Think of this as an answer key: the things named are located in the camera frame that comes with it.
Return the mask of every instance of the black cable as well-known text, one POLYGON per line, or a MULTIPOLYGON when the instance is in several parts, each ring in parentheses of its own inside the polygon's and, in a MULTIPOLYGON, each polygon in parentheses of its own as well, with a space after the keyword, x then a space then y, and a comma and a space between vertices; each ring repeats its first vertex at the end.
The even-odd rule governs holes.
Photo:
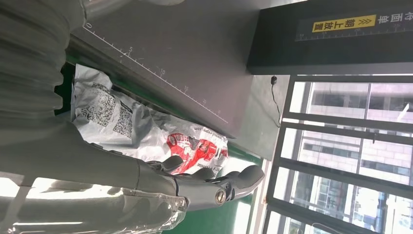
POLYGON ((277 128, 281 127, 281 113, 280 113, 280 108, 278 107, 277 102, 275 101, 275 97, 274 97, 274 82, 271 82, 271 94, 272 94, 272 100, 274 101, 275 105, 277 106, 277 111, 278 111, 278 123, 275 123, 275 126, 277 126, 277 128))

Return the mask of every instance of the qr code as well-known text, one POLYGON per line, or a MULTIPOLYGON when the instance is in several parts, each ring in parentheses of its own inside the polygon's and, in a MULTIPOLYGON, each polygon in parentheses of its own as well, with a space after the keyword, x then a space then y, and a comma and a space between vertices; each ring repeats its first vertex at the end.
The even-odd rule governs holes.
POLYGON ((132 138, 132 110, 122 102, 120 104, 120 116, 113 131, 132 138))
POLYGON ((106 127, 111 120, 115 106, 115 98, 108 94, 100 94, 98 104, 81 109, 81 113, 88 120, 106 127))
POLYGON ((98 83, 93 83, 92 88, 100 89, 100 90, 102 90, 103 92, 105 92, 107 94, 109 93, 109 89, 106 88, 106 86, 98 84, 98 83))

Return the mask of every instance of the window frame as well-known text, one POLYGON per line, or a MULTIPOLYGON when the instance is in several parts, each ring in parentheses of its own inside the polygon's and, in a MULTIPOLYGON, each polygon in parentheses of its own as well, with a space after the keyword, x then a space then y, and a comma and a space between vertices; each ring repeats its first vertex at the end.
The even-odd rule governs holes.
MULTIPOLYGON (((368 229, 356 226, 352 223, 348 223, 325 214, 317 213, 300 207, 298 205, 289 203, 288 201, 280 200, 273 197, 275 185, 277 182, 277 175, 279 168, 287 168, 292 171, 303 172, 309 175, 321 176, 352 184, 358 187, 364 187, 373 189, 383 193, 389 193, 396 196, 405 197, 413 200, 413 187, 410 185, 403 185, 394 183, 382 179, 372 178, 360 174, 345 172, 337 169, 327 168, 319 165, 314 165, 306 162, 295 161, 293 159, 282 158, 282 144, 284 142, 285 133, 287 129, 297 129, 299 131, 312 131, 319 133, 328 133, 339 136, 357 137, 360 139, 378 140, 391 143, 412 145, 412 140, 407 136, 388 135, 377 132, 367 132, 367 128, 370 129, 383 129, 395 132, 413 133, 413 124, 388 122, 370 119, 357 119, 347 117, 332 117, 323 115, 314 115, 306 113, 293 113, 290 112, 291 100, 294 91, 294 84, 296 82, 351 82, 351 83, 370 83, 369 93, 367 96, 366 110, 370 106, 371 97, 371 84, 372 83, 413 83, 413 76, 290 76, 290 83, 288 85, 286 103, 283 110, 283 118, 298 120, 297 123, 282 122, 280 131, 278 134, 277 145, 274 151, 273 163, 271 168, 271 174, 269 176, 269 184, 267 189, 266 201, 267 211, 264 220, 263 233, 268 231, 268 224, 270 220, 271 212, 277 212, 282 216, 290 217, 301 223, 312 225, 313 223, 319 223, 325 227, 317 227, 323 231, 330 232, 333 228, 343 234, 357 234, 357 233, 375 233, 368 229), (361 127, 364 131, 357 131, 353 129, 339 129, 331 128, 329 126, 315 126, 304 124, 304 121, 323 122, 327 125, 344 125, 361 127)), ((306 109, 311 104, 311 100, 305 102, 305 106, 301 109, 306 109)), ((280 223, 279 231, 284 229, 285 224, 280 223)))

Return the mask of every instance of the black panel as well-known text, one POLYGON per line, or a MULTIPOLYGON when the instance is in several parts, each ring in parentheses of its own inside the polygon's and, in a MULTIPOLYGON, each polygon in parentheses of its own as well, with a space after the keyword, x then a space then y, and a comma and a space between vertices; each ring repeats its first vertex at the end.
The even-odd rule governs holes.
POLYGON ((248 68, 413 62, 413 32, 295 41, 300 20, 412 5, 411 0, 309 0, 261 10, 248 68))

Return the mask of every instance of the red printed graphic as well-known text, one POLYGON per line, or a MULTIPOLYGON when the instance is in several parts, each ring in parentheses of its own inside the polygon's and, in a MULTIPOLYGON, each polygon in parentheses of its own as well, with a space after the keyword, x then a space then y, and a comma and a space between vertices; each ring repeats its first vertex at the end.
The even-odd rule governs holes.
POLYGON ((186 170, 196 165, 200 159, 209 162, 214 157, 228 157, 227 150, 218 149, 218 147, 209 140, 198 140, 181 133, 169 135, 167 144, 170 148, 171 156, 179 155, 184 161, 174 173, 184 173, 186 170))

